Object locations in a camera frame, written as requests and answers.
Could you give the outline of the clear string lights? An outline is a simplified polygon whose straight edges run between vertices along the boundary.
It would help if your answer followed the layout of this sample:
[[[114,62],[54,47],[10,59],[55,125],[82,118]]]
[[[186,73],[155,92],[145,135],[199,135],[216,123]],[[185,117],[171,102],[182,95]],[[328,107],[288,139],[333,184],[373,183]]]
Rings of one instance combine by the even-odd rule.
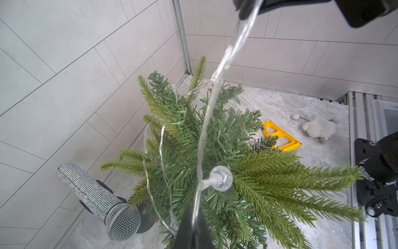
[[[252,27],[255,23],[255,20],[257,18],[257,15],[259,13],[259,10],[263,4],[263,1],[254,1],[253,4],[248,5],[248,8],[250,9],[250,13],[247,19],[247,23],[243,27],[241,33],[238,35],[239,32],[239,27],[240,27],[240,22],[241,20],[238,20],[237,26],[235,28],[235,33],[232,39],[231,45],[226,49],[224,56],[215,70],[215,72],[212,75],[211,82],[214,83],[214,89],[212,90],[212,93],[210,95],[208,105],[206,108],[205,112],[205,117],[202,125],[202,131],[201,135],[199,138],[198,142],[198,166],[197,166],[197,177],[198,177],[198,187],[195,193],[195,198],[193,202],[193,211],[191,215],[191,230],[192,233],[195,230],[195,225],[198,221],[198,216],[199,216],[199,209],[200,209],[200,198],[202,191],[207,189],[208,187],[213,187],[215,190],[218,191],[226,191],[232,186],[232,180],[233,176],[232,173],[227,167],[225,166],[216,166],[212,169],[210,173],[210,177],[207,179],[203,179],[203,158],[204,158],[204,152],[205,152],[205,145],[206,145],[206,137],[207,137],[207,129],[208,125],[210,123],[211,117],[213,115],[216,103],[217,103],[217,98],[221,90],[221,83],[224,77],[224,74],[229,70],[232,62],[234,59],[237,57],[239,52],[242,50],[242,47],[244,43],[246,42],[250,31],[252,30]],[[145,165],[145,160],[143,161],[143,166],[144,166],[144,171],[146,174],[146,181],[147,181],[147,192],[150,196],[154,211],[156,215],[158,216],[159,220],[161,223],[165,226],[165,228],[174,236],[176,237],[178,234],[178,225],[177,225],[177,220],[176,216],[173,213],[173,207],[172,207],[172,190],[171,186],[169,184],[169,179],[166,175],[165,172],[165,164],[163,160],[163,137],[164,137],[164,131],[165,131],[165,125],[162,125],[161,128],[161,139],[160,139],[160,145],[159,145],[159,154],[160,154],[160,163],[161,163],[161,168],[162,168],[162,173],[163,177],[165,180],[165,183],[169,189],[170,193],[170,205],[171,209],[169,211],[171,215],[171,223],[170,225],[167,225],[165,221],[161,218],[157,208],[155,207],[154,204],[154,199],[150,191],[150,183],[149,183],[149,176],[147,172],[147,168]]]

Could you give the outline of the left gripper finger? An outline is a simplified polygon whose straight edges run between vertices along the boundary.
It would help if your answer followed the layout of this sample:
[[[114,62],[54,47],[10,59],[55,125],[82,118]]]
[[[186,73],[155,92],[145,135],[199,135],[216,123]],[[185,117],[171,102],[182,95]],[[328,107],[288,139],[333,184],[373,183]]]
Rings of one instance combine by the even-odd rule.
[[[179,225],[173,249],[215,249],[202,210],[192,228],[193,205],[186,208]]]

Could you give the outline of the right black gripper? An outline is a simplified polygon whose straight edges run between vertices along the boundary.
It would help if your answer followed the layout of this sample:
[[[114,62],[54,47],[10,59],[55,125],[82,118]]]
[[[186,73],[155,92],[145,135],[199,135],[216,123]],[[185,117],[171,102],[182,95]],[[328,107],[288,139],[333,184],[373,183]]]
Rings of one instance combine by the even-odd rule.
[[[265,12],[295,5],[312,5],[328,3],[331,0],[264,0],[259,8],[258,15]],[[336,0],[335,1],[352,28],[360,28],[369,22],[390,14],[398,9],[398,0]],[[233,0],[239,19],[247,20],[250,16],[255,1]]]

